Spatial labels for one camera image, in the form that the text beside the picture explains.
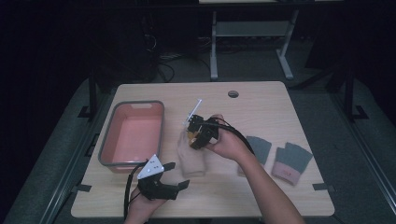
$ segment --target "background table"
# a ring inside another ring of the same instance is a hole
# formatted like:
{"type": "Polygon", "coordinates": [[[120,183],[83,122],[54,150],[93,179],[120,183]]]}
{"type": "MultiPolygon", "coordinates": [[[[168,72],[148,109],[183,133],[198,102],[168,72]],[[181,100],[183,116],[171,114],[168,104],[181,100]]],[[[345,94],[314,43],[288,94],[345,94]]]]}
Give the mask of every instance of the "background table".
{"type": "MultiPolygon", "coordinates": [[[[276,148],[291,142],[311,151],[292,102],[281,82],[177,83],[121,85],[109,109],[103,130],[92,154],[83,185],[92,186],[89,192],[80,191],[75,199],[75,217],[121,217],[127,175],[113,174],[97,158],[104,130],[111,111],[119,102],[160,100],[165,106],[162,163],[174,161],[175,170],[166,172],[162,182],[176,184],[185,180],[177,155],[177,140],[183,130],[182,122],[203,99],[195,114],[205,119],[223,114],[226,121],[244,135],[254,135],[272,143],[265,163],[270,173],[276,148]],[[238,91],[237,98],[228,96],[238,91]]],[[[191,178],[187,189],[175,201],[159,208],[153,217],[260,217],[254,196],[246,179],[237,174],[237,164],[210,152],[205,152],[206,175],[191,178]]],[[[323,183],[315,159],[311,160],[297,186],[274,177],[303,216],[330,216],[334,212],[327,190],[314,190],[313,184],[323,183]]]]}

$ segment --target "dark background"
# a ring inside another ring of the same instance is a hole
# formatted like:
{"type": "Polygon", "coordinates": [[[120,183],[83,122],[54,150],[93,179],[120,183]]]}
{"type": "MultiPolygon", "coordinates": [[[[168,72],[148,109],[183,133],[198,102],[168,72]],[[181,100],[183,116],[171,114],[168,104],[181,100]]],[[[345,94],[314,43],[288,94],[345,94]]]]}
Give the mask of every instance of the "dark background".
{"type": "MultiPolygon", "coordinates": [[[[308,67],[325,69],[348,55],[352,60],[346,64],[396,123],[394,3],[356,2],[302,8],[293,39],[316,39],[308,67]]],[[[161,49],[193,55],[196,37],[210,36],[210,10],[155,11],[150,20],[142,20],[146,12],[120,6],[122,1],[0,1],[0,221],[90,73],[102,91],[125,82],[150,82],[161,49]],[[118,9],[104,9],[114,6],[118,9]],[[147,53],[143,33],[156,35],[159,52],[147,53]]],[[[265,15],[282,13],[274,7],[265,15]]],[[[263,18],[258,10],[243,14],[234,9],[225,16],[263,18]]]]}

